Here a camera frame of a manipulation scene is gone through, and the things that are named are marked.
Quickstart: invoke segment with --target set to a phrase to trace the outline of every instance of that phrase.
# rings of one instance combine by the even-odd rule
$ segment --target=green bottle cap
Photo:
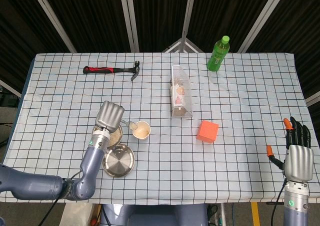
[[[223,36],[222,39],[221,39],[221,42],[223,44],[227,44],[229,42],[230,38],[228,36]]]

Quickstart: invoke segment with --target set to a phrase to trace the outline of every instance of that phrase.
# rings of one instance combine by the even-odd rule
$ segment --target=hammer
[[[105,74],[111,74],[116,72],[132,72],[133,76],[131,77],[131,81],[133,82],[134,79],[139,75],[140,62],[135,61],[133,68],[113,68],[113,67],[84,67],[83,73],[105,73]]]

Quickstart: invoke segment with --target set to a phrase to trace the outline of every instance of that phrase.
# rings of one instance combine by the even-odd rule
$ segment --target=metal plate
[[[127,175],[133,169],[134,164],[134,152],[125,144],[109,147],[102,161],[104,170],[112,177]]]

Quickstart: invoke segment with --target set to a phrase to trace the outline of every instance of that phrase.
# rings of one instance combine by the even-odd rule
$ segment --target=black cable
[[[82,171],[77,172],[75,175],[73,175],[70,179],[72,180],[75,176],[77,176],[79,173],[81,173]],[[54,206],[56,205],[56,203],[58,202],[58,200],[61,198],[62,194],[64,193],[64,190],[61,191],[59,197],[54,201],[54,203],[52,204],[52,206],[50,207],[50,209],[48,210],[48,212],[45,214],[45,216],[43,217],[43,219],[41,220],[41,222],[38,224],[38,226],[41,226],[44,221],[46,220],[46,218],[49,216],[51,210],[54,208]]]
[[[49,211],[45,214],[45,216],[43,217],[43,219],[41,220],[41,222],[38,224],[38,226],[41,226],[41,225],[44,223],[44,221],[45,221],[46,218],[49,216],[51,210],[54,208],[54,206],[56,205],[56,203],[58,202],[59,199],[60,199],[60,197],[58,197],[58,198],[54,201],[54,203],[53,203],[52,206],[50,207]]]
[[[0,125],[2,125],[2,126],[7,126],[7,127],[12,127],[12,126],[10,126],[10,125],[6,125],[5,123],[0,123]]]
[[[276,201],[275,201],[275,205],[274,205],[273,211],[272,211],[272,215],[271,215],[271,226],[274,225],[274,214],[275,214],[275,211],[276,211],[277,203],[278,203],[278,201],[279,201],[280,195],[281,195],[281,193],[282,193],[282,191],[283,191],[284,186],[286,185],[286,183],[287,183],[287,179],[285,178],[285,179],[284,179],[284,182],[283,182],[283,185],[282,185],[282,188],[281,188],[281,190],[280,190],[280,192],[279,192],[278,198],[277,198]]]
[[[206,213],[207,213],[207,216],[208,216],[208,226],[210,225],[213,225],[213,226],[217,226],[215,223],[211,222],[210,219],[211,217],[216,213],[218,212],[218,205],[216,204],[209,204],[208,205],[208,208],[206,209]]]
[[[110,221],[109,221],[109,219],[107,217],[107,214],[106,214],[106,211],[105,211],[105,207],[104,207],[103,204],[102,204],[102,211],[103,211],[103,215],[104,215],[104,218],[106,220],[106,223],[108,224],[108,226],[111,226],[111,223],[110,223]]]

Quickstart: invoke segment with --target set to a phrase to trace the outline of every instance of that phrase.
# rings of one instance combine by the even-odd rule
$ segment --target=clear plastic box
[[[189,76],[180,65],[171,68],[172,117],[192,117],[192,98]]]

